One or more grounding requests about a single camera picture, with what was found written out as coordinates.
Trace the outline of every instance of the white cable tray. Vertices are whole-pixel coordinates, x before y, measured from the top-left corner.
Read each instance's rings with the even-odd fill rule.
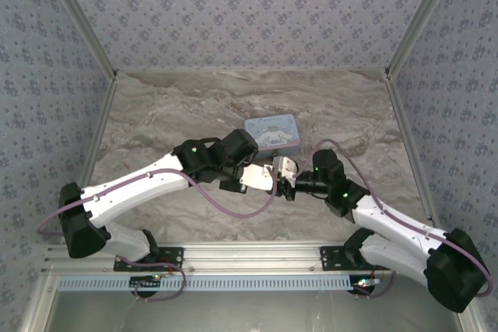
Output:
[[[129,276],[61,276],[57,290],[61,292],[131,291]],[[161,279],[157,288],[141,291],[176,291],[181,276]],[[345,291],[352,290],[348,275],[195,275],[187,276],[185,291]]]

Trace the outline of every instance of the patterned wallpaper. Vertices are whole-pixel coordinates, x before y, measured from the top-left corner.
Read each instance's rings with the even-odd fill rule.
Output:
[[[396,78],[444,227],[498,277],[498,0],[441,0]],[[482,301],[498,330],[498,290]]]
[[[41,259],[36,224],[79,177],[104,75],[59,0],[0,0],[0,330],[17,330]]]
[[[115,68],[384,67],[420,0],[79,0]]]

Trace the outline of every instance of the wall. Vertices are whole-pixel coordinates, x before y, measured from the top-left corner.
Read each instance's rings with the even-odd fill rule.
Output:
[[[419,0],[79,0],[115,68],[384,67]]]
[[[41,259],[36,224],[82,169],[107,82],[59,0],[0,0],[0,330]]]
[[[441,222],[470,233],[495,278],[497,5],[441,0],[396,78]],[[482,304],[498,330],[498,291]]]

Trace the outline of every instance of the metal bracket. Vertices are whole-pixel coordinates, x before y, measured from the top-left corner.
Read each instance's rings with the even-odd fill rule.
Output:
[[[371,264],[355,265],[345,255],[343,246],[321,246],[320,257],[323,271],[372,271],[375,269],[375,266]]]
[[[154,262],[167,262],[169,264],[176,264],[178,267],[181,267],[181,265],[184,262],[184,254],[185,250],[181,246],[162,246],[159,247],[159,253],[155,255],[154,257],[156,258]],[[158,271],[158,272],[164,272],[164,271],[176,271],[173,268],[165,267],[164,269],[161,269],[161,267],[136,267],[132,266],[130,264],[126,264],[122,260],[119,259],[119,257],[116,257],[114,260],[114,271],[116,272],[139,272],[139,271],[145,271],[145,272],[151,272],[151,271]]]

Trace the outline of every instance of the cable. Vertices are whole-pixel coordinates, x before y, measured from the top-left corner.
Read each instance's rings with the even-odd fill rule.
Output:
[[[322,200],[322,201],[327,200],[327,198],[326,198],[326,197],[320,197],[320,196],[317,196],[316,194],[309,194],[309,195],[310,195],[311,197],[316,198],[317,200]]]
[[[128,186],[129,184],[134,183],[137,180],[149,178],[149,175],[154,176],[154,175],[158,175],[158,174],[162,174],[162,173],[171,173],[171,174],[177,174],[177,175],[181,176],[187,182],[189,182],[189,184],[191,184],[193,186],[193,188],[195,188],[197,190],[197,192],[199,192],[211,205],[213,205],[215,208],[217,208],[218,210],[222,211],[225,214],[228,214],[228,215],[235,217],[235,218],[253,218],[256,215],[260,215],[263,211],[268,209],[268,207],[272,204],[272,202],[275,199],[275,196],[277,194],[277,180],[275,178],[275,175],[272,172],[272,169],[270,167],[267,167],[266,169],[269,171],[270,176],[272,177],[272,180],[273,180],[272,194],[270,195],[270,198],[268,199],[268,201],[266,201],[266,204],[263,205],[262,208],[258,209],[257,211],[253,211],[252,213],[241,214],[241,213],[236,213],[235,211],[228,210],[227,208],[224,208],[220,203],[218,203],[211,196],[209,196],[205,190],[203,190],[192,178],[189,177],[189,175],[182,173],[179,170],[176,170],[176,169],[157,169],[157,170],[150,171],[148,173],[143,173],[143,174],[140,174],[138,176],[134,176],[128,180],[124,180],[120,183],[115,184],[112,187],[106,188],[105,190],[102,190],[101,192],[96,193],[95,195],[93,195],[91,197],[85,197],[82,200],[74,201],[71,204],[67,204],[67,205],[63,206],[62,208],[59,208],[59,209],[53,211],[47,217],[45,217],[45,219],[43,221],[41,221],[38,224],[37,233],[39,235],[46,235],[46,236],[63,236],[63,234],[60,232],[47,232],[47,231],[42,231],[41,229],[51,219],[55,218],[57,215],[65,212],[69,209],[75,208],[77,206],[80,206],[81,204],[85,204],[86,202],[93,200],[94,196],[101,198],[101,197],[105,196],[106,194],[109,194],[110,192],[114,192],[115,190],[119,190],[122,187]]]
[[[313,151],[311,152],[310,156],[307,158],[306,162],[304,163],[303,165],[303,168],[301,169],[300,172],[298,172],[296,175],[295,175],[295,178],[297,178],[306,168],[306,166],[310,163],[310,161],[313,159],[313,155],[319,150],[319,147],[324,144],[324,143],[332,143],[333,145],[335,145],[335,147],[337,147],[337,149],[341,152],[341,154],[347,158],[347,160],[349,161],[349,163],[351,164],[351,166],[354,168],[354,170],[356,170],[356,172],[358,173],[358,176],[361,178],[361,180],[365,183],[365,187],[368,189],[368,191],[370,192],[370,195],[372,196],[373,200],[375,201],[375,203],[377,204],[377,206],[379,207],[379,209],[386,215],[388,216],[389,218],[391,218],[393,221],[397,222],[398,224],[402,225],[403,227],[406,227],[407,229],[411,229],[412,231],[415,231],[417,232],[418,234],[420,235],[424,235],[424,236],[427,236],[431,239],[435,239],[441,243],[443,243],[444,245],[447,245],[449,246],[451,249],[454,249],[456,250],[457,252],[459,252],[460,254],[462,254],[463,256],[465,256],[468,260],[470,260],[481,272],[482,274],[484,275],[484,277],[486,278],[486,281],[488,283],[488,288],[482,292],[482,293],[478,293],[477,295],[475,295],[475,297],[486,297],[488,295],[490,295],[492,292],[493,292],[493,289],[494,289],[494,281],[493,281],[493,278],[491,278],[491,274],[486,270],[486,268],[478,261],[475,259],[474,256],[472,256],[467,250],[464,250],[462,248],[460,248],[458,245],[456,244],[453,244],[451,241],[449,240],[446,240],[445,238],[443,237],[439,237],[438,235],[434,235],[433,233],[430,233],[430,232],[427,232],[423,229],[420,229],[418,227],[415,227],[414,225],[411,225],[405,221],[403,221],[402,219],[398,218],[397,216],[393,215],[390,211],[388,211],[387,209],[384,209],[384,206],[382,205],[381,203],[381,200],[379,200],[379,197],[376,195],[374,189],[370,186],[370,184],[368,183],[368,180],[366,179],[366,177],[363,175],[363,173],[361,172],[361,170],[359,169],[359,167],[355,164],[355,162],[351,159],[351,157],[348,155],[348,153],[341,147],[341,145],[334,141],[334,140],[331,140],[331,139],[323,139],[323,140],[320,140],[316,145],[315,147],[313,148]]]
[[[119,257],[119,258],[123,262],[125,262],[126,264],[130,264],[131,266],[135,266],[135,267],[169,267],[169,268],[173,268],[174,270],[179,271],[181,273],[181,277],[183,278],[183,280],[181,282],[181,287],[173,295],[167,295],[165,297],[157,297],[154,299],[146,299],[144,297],[140,297],[139,296],[140,285],[147,282],[147,280],[141,280],[137,283],[137,285],[135,286],[135,289],[133,290],[133,293],[135,294],[135,297],[137,299],[141,299],[142,301],[145,301],[145,302],[169,301],[170,299],[177,298],[179,295],[181,295],[184,292],[185,286],[187,285],[187,276],[185,275],[185,271],[183,271],[183,269],[181,267],[177,266],[176,264],[168,264],[167,262],[156,262],[154,264],[140,264],[139,262],[132,262],[128,258],[124,258],[124,257]]]
[[[221,140],[219,138],[203,138],[201,139],[201,142],[205,143],[219,143]]]

